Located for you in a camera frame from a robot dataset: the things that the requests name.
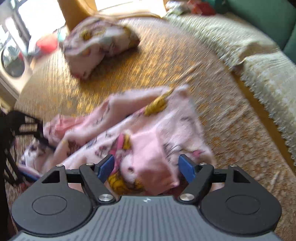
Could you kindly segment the washing machine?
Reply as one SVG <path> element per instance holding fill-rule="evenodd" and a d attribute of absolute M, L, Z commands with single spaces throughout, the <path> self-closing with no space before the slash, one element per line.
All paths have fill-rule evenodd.
<path fill-rule="evenodd" d="M 9 32 L 1 37 L 1 98 L 14 105 L 32 75 L 27 58 Z"/>

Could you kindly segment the green sofa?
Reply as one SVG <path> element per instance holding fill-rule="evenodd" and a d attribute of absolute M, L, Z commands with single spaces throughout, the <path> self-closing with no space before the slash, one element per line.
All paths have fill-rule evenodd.
<path fill-rule="evenodd" d="M 164 18 L 206 44 L 240 75 L 278 126 L 295 159 L 295 63 L 270 37 L 234 14 L 201 16 L 176 8 Z"/>

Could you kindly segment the red booklet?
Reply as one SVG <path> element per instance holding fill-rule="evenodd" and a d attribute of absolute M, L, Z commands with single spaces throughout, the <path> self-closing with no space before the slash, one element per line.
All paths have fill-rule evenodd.
<path fill-rule="evenodd" d="M 215 9 L 205 1 L 193 1 L 187 2 L 188 8 L 192 14 L 201 16 L 213 16 L 216 15 Z"/>

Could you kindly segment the red plastic cup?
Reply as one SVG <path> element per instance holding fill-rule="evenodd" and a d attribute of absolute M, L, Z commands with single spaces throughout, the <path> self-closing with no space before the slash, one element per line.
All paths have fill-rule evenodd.
<path fill-rule="evenodd" d="M 43 54 L 50 54 L 58 48 L 58 38 L 55 35 L 47 35 L 36 42 L 36 47 Z"/>

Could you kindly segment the pink cartoon fleece garment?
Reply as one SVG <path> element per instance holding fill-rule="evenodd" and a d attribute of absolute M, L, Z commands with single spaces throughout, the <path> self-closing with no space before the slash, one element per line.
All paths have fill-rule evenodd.
<path fill-rule="evenodd" d="M 216 163 L 186 86 L 112 94 L 91 114 L 57 115 L 43 131 L 49 146 L 33 140 L 20 170 L 39 178 L 58 164 L 77 169 L 110 154 L 115 163 L 105 184 L 115 195 L 179 194 L 181 154 Z"/>

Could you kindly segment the folded pink floral garment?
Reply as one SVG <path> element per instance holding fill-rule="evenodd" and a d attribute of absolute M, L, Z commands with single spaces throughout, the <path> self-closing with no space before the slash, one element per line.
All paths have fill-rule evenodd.
<path fill-rule="evenodd" d="M 129 27 L 105 19 L 89 17 L 79 23 L 61 43 L 70 73 L 87 79 L 107 57 L 113 57 L 140 43 Z"/>

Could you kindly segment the tan leather chair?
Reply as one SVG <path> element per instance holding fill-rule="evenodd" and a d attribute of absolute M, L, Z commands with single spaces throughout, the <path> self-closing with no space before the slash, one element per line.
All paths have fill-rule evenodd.
<path fill-rule="evenodd" d="M 58 0 L 69 30 L 97 12 L 95 0 Z"/>

